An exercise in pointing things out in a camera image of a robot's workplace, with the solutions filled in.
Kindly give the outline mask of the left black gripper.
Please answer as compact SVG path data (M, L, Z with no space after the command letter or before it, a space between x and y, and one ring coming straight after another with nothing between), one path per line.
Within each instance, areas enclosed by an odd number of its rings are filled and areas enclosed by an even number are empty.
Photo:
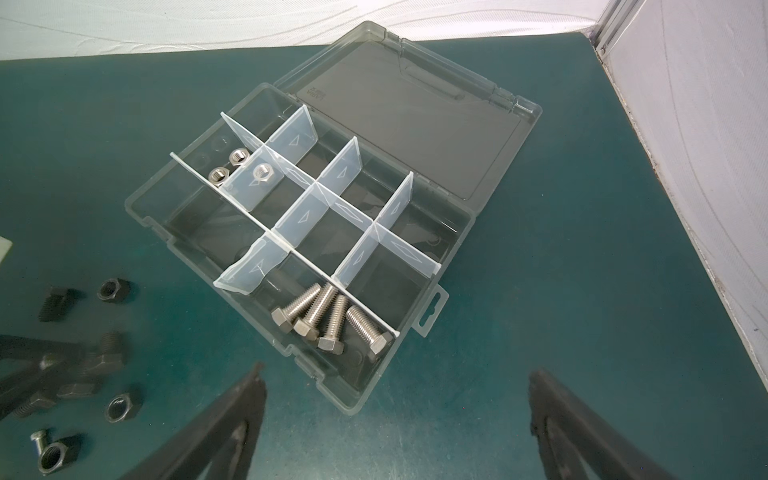
M83 358L82 344L2 335L1 360L21 361L22 365L1 378L1 419L34 393L58 386Z

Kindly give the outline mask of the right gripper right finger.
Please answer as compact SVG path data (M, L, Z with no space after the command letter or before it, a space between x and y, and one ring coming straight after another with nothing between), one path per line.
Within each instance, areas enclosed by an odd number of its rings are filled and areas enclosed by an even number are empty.
M671 479L544 369L529 375L531 434L548 479Z

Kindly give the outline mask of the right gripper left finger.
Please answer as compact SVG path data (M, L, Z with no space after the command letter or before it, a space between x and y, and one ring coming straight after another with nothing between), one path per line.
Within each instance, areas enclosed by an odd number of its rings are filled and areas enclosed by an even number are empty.
M267 388L258 362L125 479L245 479L263 423Z

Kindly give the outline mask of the small silver bolt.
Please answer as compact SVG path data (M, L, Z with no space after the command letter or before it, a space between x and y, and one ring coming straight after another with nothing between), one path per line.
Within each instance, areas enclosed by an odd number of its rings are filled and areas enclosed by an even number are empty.
M310 308L320 291L320 285L315 283L287 306L274 309L271 317L277 327L282 332L290 332L295 320Z

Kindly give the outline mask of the large silver hex bolt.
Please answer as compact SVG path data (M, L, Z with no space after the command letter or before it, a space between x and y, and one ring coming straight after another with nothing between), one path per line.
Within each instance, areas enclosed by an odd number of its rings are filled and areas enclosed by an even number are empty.
M356 305L347 309L346 319L355 332L367 343L367 355L371 361L377 360L394 340L394 336L389 331L380 332L378 327Z

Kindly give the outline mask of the black hex bolt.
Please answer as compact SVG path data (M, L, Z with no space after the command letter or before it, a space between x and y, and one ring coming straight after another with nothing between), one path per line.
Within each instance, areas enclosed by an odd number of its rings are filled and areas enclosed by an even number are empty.
M57 404L54 397L43 391L33 393L27 400L23 401L14 411L17 418L26 418L32 414L48 410Z
M96 349L81 364L80 372L90 377L106 376L121 370L125 363L123 334L111 331L100 337Z
M84 399L96 395L101 388L100 382L75 382L61 385L56 397L62 400Z

